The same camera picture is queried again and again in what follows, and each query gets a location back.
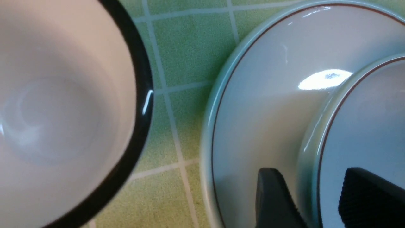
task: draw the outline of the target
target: textured black object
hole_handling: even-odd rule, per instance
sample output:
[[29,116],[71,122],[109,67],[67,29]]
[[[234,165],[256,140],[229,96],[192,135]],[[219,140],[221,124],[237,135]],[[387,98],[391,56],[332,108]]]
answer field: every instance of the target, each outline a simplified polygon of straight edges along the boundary
[[307,228],[292,201],[283,175],[277,169],[259,170],[256,228]]
[[349,168],[339,214],[346,228],[405,228],[405,190],[362,168]]

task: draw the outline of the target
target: tile countertop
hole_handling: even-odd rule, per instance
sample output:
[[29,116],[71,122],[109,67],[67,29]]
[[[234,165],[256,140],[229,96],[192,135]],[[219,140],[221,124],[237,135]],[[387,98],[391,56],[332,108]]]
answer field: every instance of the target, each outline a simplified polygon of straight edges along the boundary
[[[404,0],[369,0],[405,16]],[[207,228],[199,139],[222,64],[260,22],[297,0],[121,0],[156,89],[149,142],[133,175],[87,228]]]

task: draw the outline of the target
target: white saucer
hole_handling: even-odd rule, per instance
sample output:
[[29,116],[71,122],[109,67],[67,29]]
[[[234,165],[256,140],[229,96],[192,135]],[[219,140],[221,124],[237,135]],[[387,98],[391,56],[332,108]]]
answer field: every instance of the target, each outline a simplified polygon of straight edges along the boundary
[[304,132],[353,72],[405,52],[405,22],[369,3],[303,2],[262,23],[233,52],[210,96],[201,181],[212,227],[255,226],[259,168],[277,168],[296,200]]

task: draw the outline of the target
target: ceramic dish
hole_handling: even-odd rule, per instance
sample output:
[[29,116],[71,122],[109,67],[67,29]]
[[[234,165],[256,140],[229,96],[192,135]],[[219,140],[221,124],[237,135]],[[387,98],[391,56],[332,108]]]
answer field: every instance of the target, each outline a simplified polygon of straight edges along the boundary
[[404,71],[404,54],[372,63],[344,82],[310,124],[298,179],[308,196],[303,205],[323,227],[345,227],[338,205],[350,167],[405,188]]
[[79,227],[146,141],[146,51],[116,0],[0,1],[0,227]]
[[203,124],[201,183],[211,226],[255,226],[262,167],[280,170],[297,202],[298,152],[313,115],[353,72],[400,52],[404,20],[357,1],[305,1],[252,31],[221,70]]

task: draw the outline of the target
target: green tile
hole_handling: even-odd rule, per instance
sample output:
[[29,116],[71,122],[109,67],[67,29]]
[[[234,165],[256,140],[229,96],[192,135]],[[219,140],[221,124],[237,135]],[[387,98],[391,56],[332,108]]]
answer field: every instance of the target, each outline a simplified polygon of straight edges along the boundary
[[204,112],[211,86],[170,94],[181,151],[185,160],[197,158]]
[[235,22],[240,39],[245,38],[250,31],[256,28],[260,23],[268,19],[274,13],[282,10],[284,7],[256,9],[247,11],[235,11]]
[[175,17],[153,24],[168,86],[215,79],[235,48],[228,13]]
[[151,39],[149,38],[149,30],[146,22],[136,23],[136,28],[141,35],[143,44],[145,45],[146,52],[148,54],[149,63],[152,69],[153,86],[155,89],[160,89],[162,84],[160,83],[160,77],[158,72],[158,66],[156,64],[155,53],[153,52]]
[[232,4],[234,6],[240,5],[254,5],[254,4],[264,4],[264,3],[272,3],[272,2],[288,2],[294,0],[232,0]]
[[200,184],[200,168],[198,164],[186,167],[187,178],[190,184],[191,194],[193,196],[194,207],[197,213],[198,224],[200,228],[210,228],[207,214],[205,213],[205,206],[203,195],[201,194]]
[[131,17],[142,17],[142,0],[119,0]]
[[96,217],[97,228],[193,227],[180,170],[128,182]]
[[187,9],[206,9],[226,7],[226,0],[148,0],[151,15],[183,11]]
[[135,172],[142,172],[177,162],[176,148],[163,95],[155,97],[149,139]]
[[396,13],[405,17],[405,1],[404,0],[366,0],[368,2],[373,2],[380,4]]

